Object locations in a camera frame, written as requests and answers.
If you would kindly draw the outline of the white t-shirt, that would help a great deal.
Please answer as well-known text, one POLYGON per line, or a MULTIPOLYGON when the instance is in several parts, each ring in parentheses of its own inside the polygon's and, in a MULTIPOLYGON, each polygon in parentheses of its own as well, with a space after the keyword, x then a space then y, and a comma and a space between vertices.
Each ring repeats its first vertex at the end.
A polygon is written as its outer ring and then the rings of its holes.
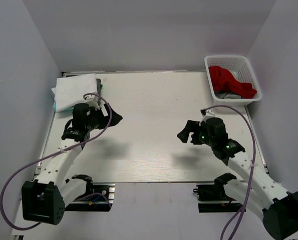
POLYGON ((82 103, 85 94, 97 93, 96 78, 95 73, 57 78, 54 95, 57 113, 82 103))

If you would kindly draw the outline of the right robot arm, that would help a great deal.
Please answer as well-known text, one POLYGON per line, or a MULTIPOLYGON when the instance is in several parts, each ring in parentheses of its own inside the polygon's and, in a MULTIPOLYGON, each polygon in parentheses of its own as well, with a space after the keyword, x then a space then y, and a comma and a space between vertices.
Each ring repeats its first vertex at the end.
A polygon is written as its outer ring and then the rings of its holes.
POLYGON ((188 120, 177 137, 183 143, 211 147, 215 157, 235 172, 217 177, 206 192, 208 199, 231 198, 241 204, 247 199, 246 208, 262 221, 275 240, 298 231, 298 191, 291 193, 254 164, 244 147, 228 137, 222 119, 188 120))

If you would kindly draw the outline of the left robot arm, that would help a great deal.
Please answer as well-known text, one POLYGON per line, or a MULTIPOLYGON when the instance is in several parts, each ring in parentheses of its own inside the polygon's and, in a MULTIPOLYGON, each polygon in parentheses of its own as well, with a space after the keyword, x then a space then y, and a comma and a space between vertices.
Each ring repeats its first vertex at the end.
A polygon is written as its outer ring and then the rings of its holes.
POLYGON ((27 221, 57 225, 65 208, 74 200, 90 199, 94 195, 93 180, 85 174, 66 177, 74 160, 82 152, 93 130, 117 125, 123 118, 104 104, 107 115, 100 108, 79 103, 74 106, 61 136, 60 154, 33 181, 22 186, 22 213, 27 221))

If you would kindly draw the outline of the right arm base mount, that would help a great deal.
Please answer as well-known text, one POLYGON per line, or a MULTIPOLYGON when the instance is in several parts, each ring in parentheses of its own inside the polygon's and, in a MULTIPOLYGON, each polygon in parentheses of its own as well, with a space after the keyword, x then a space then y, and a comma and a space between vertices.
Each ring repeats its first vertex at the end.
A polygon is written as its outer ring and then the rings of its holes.
POLYGON ((199 213, 234 213, 242 204, 216 190, 215 184, 199 184, 193 189, 199 213))

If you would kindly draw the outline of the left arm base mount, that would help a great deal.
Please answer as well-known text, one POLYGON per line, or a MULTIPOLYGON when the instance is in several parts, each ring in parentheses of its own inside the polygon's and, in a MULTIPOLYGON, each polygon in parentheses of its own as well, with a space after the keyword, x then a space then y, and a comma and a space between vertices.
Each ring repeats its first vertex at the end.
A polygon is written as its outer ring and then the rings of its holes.
POLYGON ((75 201, 69 204, 66 212, 109 212, 114 201, 115 184, 114 183, 95 183, 93 193, 104 195, 107 201, 100 195, 89 196, 86 199, 75 201))

